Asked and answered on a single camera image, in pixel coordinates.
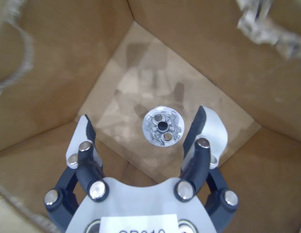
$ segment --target metal bolt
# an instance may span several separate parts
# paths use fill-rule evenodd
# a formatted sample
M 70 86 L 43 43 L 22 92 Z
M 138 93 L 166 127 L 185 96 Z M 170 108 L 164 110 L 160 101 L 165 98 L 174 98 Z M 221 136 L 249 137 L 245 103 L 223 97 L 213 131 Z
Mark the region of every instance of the metal bolt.
M 209 149 L 210 148 L 210 143 L 207 139 L 205 138 L 200 138 L 197 140 L 197 143 L 200 147 L 204 148 L 204 149 Z
M 191 199 L 194 196 L 192 185 L 187 181 L 180 181 L 177 185 L 177 194 L 184 200 Z
M 231 190 L 225 191 L 224 199 L 227 204 L 230 204 L 232 206 L 236 206 L 238 204 L 238 197 L 236 193 Z
M 68 163 L 70 165 L 74 165 L 74 164 L 77 164 L 77 161 L 78 161 L 78 155 L 77 154 L 72 154 L 69 158 L 68 158 Z
M 47 194 L 45 195 L 45 204 L 46 205 L 52 205 L 53 203 L 55 203 L 59 198 L 59 194 L 56 190 L 50 190 L 47 192 Z
M 89 189 L 89 194 L 92 199 L 101 198 L 102 196 L 104 196 L 105 192 L 106 186 L 103 181 L 94 182 Z
M 79 151 L 87 151 L 90 149 L 91 143 L 89 141 L 84 141 L 79 145 Z

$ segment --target round hole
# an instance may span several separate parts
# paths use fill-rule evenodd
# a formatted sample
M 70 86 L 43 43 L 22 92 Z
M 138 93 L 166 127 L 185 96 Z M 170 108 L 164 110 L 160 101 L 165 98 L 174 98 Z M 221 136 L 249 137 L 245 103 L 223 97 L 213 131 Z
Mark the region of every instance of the round hole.
M 171 135 L 171 133 L 166 132 L 166 133 L 164 134 L 164 140 L 165 140 L 165 141 L 170 141 L 170 140 L 172 140 L 172 135 Z
M 156 120 L 156 122 L 160 122 L 162 120 L 162 115 L 157 114 L 157 115 L 154 116 L 154 119 Z
M 158 130 L 165 131 L 168 128 L 168 124 L 166 122 L 159 122 L 158 124 Z

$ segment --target plastic part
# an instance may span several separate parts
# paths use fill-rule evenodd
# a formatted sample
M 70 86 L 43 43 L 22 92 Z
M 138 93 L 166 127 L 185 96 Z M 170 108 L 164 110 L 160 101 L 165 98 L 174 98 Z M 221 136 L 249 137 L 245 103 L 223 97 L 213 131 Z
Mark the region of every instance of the plastic part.
M 187 164 L 193 158 L 195 141 L 200 138 L 205 138 L 209 141 L 212 158 L 212 163 L 209 166 L 210 169 L 216 168 L 219 158 L 227 146 L 228 135 L 217 113 L 210 108 L 202 106 L 199 107 L 183 144 L 185 158 L 181 167 L 182 171 L 185 170 Z
M 145 138 L 158 147 L 176 144 L 183 136 L 185 124 L 182 116 L 174 109 L 158 106 L 149 111 L 142 123 Z
M 229 189 L 218 168 L 209 171 L 207 184 L 211 194 L 208 196 L 205 208 L 216 232 L 222 233 L 233 218 L 238 204 L 233 206 L 225 201 L 225 192 Z
M 185 203 L 175 198 L 173 189 L 179 180 L 170 178 L 160 184 L 140 188 L 126 185 L 113 178 L 105 178 L 104 181 L 109 186 L 108 198 L 104 202 L 95 203 L 86 196 L 66 233 L 84 232 L 91 222 L 102 217 L 161 214 L 177 214 L 179 219 L 190 221 L 198 232 L 216 233 L 208 213 L 197 196 Z
M 77 179 L 85 191 L 85 193 L 93 199 L 93 196 L 90 192 L 90 188 L 93 183 L 97 181 L 102 181 L 105 177 L 103 170 L 101 167 L 97 166 L 96 162 L 93 158 L 93 145 L 86 151 L 79 151 L 78 152 L 78 167 L 76 169 L 76 176 Z M 94 202 L 102 202 L 104 201 L 108 194 L 109 188 L 108 185 L 105 184 L 106 190 L 104 195 L 99 199 L 93 199 Z
M 51 205 L 46 205 L 44 202 L 49 218 L 62 232 L 66 231 L 78 208 L 78 203 L 73 193 L 77 184 L 75 172 L 76 170 L 67 167 L 54 188 L 59 195 L 58 199 Z
M 78 167 L 78 163 L 71 164 L 69 157 L 73 154 L 78 154 L 79 146 L 84 141 L 89 141 L 93 145 L 93 159 L 96 163 L 102 167 L 102 159 L 100 158 L 98 151 L 95 148 L 95 131 L 87 115 L 82 115 L 78 121 L 71 142 L 66 150 L 66 165 L 72 169 Z
M 195 142 L 194 156 L 180 176 L 182 180 L 186 180 L 193 185 L 195 195 L 206 182 L 211 160 L 210 148 L 201 147 L 197 142 Z

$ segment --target label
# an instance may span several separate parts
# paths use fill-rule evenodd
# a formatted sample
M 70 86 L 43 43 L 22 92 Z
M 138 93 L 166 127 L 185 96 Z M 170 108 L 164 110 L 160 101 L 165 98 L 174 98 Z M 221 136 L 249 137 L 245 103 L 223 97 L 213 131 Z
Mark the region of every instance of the label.
M 176 233 L 176 214 L 102 217 L 100 233 Z

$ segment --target white plastic disc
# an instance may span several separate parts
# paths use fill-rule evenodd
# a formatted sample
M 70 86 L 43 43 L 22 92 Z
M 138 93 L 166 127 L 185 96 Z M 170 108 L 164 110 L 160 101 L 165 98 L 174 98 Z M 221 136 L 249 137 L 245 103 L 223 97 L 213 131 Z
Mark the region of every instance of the white plastic disc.
M 168 147 L 177 143 L 183 136 L 184 120 L 174 109 L 158 106 L 149 111 L 142 124 L 145 138 L 158 147 Z

